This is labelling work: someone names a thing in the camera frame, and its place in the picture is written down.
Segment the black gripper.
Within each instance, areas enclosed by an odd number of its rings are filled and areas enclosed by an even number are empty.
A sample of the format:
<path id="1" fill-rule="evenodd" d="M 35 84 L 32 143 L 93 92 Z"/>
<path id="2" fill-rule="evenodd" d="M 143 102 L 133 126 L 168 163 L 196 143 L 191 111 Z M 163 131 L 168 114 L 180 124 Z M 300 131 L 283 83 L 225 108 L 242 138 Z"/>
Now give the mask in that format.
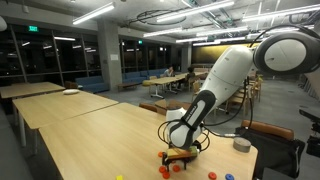
<path id="1" fill-rule="evenodd" d="M 187 164 L 193 161 L 199 154 L 196 146 L 191 146 L 188 150 L 179 148 L 169 148 L 162 153 L 162 164 L 169 170 L 169 165 L 174 161 L 182 161 L 183 167 L 186 168 Z"/>

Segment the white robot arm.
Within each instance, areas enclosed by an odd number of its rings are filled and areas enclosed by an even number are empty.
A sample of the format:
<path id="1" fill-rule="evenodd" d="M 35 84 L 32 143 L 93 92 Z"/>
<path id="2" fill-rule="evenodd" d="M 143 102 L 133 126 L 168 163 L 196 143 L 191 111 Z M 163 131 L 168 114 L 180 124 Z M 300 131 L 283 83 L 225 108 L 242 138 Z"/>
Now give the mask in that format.
<path id="1" fill-rule="evenodd" d="M 244 86 L 251 68 L 272 75 L 313 74 L 320 66 L 319 49 L 318 34 L 299 31 L 273 35 L 255 48 L 228 47 L 190 107 L 166 113 L 169 142 L 176 148 L 188 149 L 202 134 L 205 117 Z"/>

